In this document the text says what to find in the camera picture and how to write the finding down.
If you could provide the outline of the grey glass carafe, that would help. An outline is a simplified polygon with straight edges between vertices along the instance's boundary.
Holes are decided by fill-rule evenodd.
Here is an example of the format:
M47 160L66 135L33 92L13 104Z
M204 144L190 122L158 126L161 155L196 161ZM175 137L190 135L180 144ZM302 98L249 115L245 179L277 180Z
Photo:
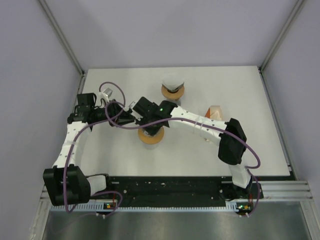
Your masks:
M181 100L180 100L180 99L177 99L175 102L176 102L176 104L177 104L178 106L181 105Z

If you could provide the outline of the orange coffee filter box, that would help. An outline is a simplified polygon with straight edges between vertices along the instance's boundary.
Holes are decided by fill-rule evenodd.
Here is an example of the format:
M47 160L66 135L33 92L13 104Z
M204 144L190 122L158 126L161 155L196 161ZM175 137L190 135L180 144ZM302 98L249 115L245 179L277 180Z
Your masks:
M222 121L223 112L222 112L221 106L211 105L204 116L213 121Z

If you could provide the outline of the grey glass dripper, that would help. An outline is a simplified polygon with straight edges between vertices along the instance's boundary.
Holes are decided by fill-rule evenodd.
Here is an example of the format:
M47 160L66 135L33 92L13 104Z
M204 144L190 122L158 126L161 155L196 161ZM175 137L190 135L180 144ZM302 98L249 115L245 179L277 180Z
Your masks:
M184 86L185 82L167 82L164 81L162 83L162 86L170 93L176 93L178 92L183 86Z

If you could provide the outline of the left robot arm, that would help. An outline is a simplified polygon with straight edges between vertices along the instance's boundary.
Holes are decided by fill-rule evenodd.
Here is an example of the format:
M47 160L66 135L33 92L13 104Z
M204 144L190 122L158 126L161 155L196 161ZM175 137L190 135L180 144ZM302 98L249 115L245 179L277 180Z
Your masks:
M112 102L107 109L96 106L95 93L77 95L77 105L67 118L67 133L60 153L51 168L43 172L44 185L53 206L87 203L94 194L109 198L114 191L107 174L85 176L80 168L87 138L93 126L111 118L121 126L133 123L135 117Z

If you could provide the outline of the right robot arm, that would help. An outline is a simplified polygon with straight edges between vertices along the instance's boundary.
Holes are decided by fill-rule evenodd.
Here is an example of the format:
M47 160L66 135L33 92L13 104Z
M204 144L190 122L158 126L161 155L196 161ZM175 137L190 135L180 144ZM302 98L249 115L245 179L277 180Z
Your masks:
M216 144L218 159L227 164L231 172L234 194L245 198L251 193L252 177L242 160L247 137L238 120L214 120L192 113L175 102L164 100L156 104L145 97L132 102L129 109L136 114L136 123L150 136L167 127L188 131Z

